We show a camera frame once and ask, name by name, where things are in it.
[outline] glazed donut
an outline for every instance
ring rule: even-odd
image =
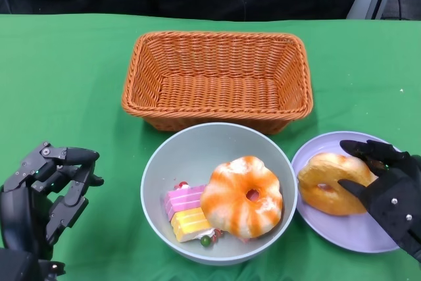
[[[310,206],[330,215],[365,213],[361,202],[337,183],[348,179],[368,186],[376,176],[356,157],[321,153],[298,173],[299,191]]]
[[[252,192],[255,198],[249,197]],[[212,227],[240,238],[258,237],[281,219],[279,180],[256,157],[219,165],[202,193],[201,208]]]

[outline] green candy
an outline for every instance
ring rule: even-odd
[[[209,247],[212,243],[212,240],[209,236],[205,235],[200,239],[200,243],[202,244],[203,247]]]

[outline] purple plate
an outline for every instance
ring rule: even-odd
[[[292,160],[295,175],[298,175],[309,159],[316,154],[337,153],[349,156],[339,146],[341,140],[376,140],[387,143],[380,138],[358,132],[322,134],[308,141],[295,154]],[[382,253],[399,248],[368,213],[349,217],[327,215],[307,205],[300,195],[297,210],[313,230],[342,248],[361,253]]]

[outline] yellow cake slice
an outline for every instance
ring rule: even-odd
[[[179,242],[192,240],[212,229],[200,207],[176,212],[172,217],[171,225]]]

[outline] plate rim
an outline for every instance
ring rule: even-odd
[[[376,136],[373,136],[373,135],[370,135],[370,134],[367,134],[367,133],[362,133],[362,132],[355,132],[355,131],[335,131],[335,132],[328,132],[328,133],[323,133],[323,134],[320,134],[320,135],[318,135],[318,136],[316,136],[316,137],[314,137],[314,138],[311,138],[309,141],[306,141],[300,148],[299,148],[299,150],[295,153],[295,155],[294,155],[294,157],[292,158],[292,161],[291,161],[291,165],[292,165],[292,167],[293,167],[293,169],[294,169],[294,162],[295,162],[295,160],[296,160],[296,158],[301,154],[301,152],[304,150],[304,148],[310,143],[310,142],[312,142],[312,141],[314,141],[314,140],[317,140],[318,138],[323,138],[323,137],[326,137],[326,136],[329,136],[329,135],[332,135],[332,134],[357,134],[357,135],[361,135],[361,136],[366,136],[366,137],[369,137],[369,139],[371,138],[371,139],[374,139],[374,140],[378,140],[378,141],[382,141],[382,142],[384,142],[384,143],[387,143],[387,144],[390,144],[388,141],[385,141],[385,140],[383,140],[383,139],[381,139],[381,138],[378,138],[378,137],[376,137]],[[296,172],[295,170],[294,170],[294,174],[295,174],[295,176],[297,177],[297,183],[298,183],[298,172]],[[298,190],[298,198],[299,199],[301,199],[301,203],[302,203],[302,197],[301,197],[301,194],[300,194],[300,191]],[[314,227],[314,225],[312,224],[312,222],[305,216],[305,215],[303,215],[302,213],[301,213],[301,210],[300,210],[300,207],[299,207],[299,204],[298,204],[298,202],[297,202],[297,211],[298,211],[298,213],[301,215],[301,217],[304,219],[304,221],[319,235],[319,236],[321,236],[321,237],[323,237],[325,240],[328,240],[329,242],[331,242],[331,243],[333,243],[334,245],[336,245],[336,246],[338,246],[338,247],[340,247],[340,248],[343,248],[343,249],[347,249],[347,250],[351,250],[351,251],[355,251],[355,252],[358,252],[358,253],[386,253],[386,252],[389,252],[389,251],[395,251],[395,250],[397,250],[397,249],[399,249],[399,246],[398,245],[396,245],[395,247],[391,247],[390,249],[382,249],[382,250],[363,250],[363,249],[360,249],[360,248],[357,248],[357,247],[354,247],[354,248],[352,248],[352,247],[347,247],[347,246],[344,246],[343,244],[340,244],[340,243],[338,243],[337,241],[335,241],[334,239],[332,239],[332,238],[330,238],[330,237],[328,237],[327,235],[325,235],[321,230],[319,230],[318,228],[316,228],[316,227]]]

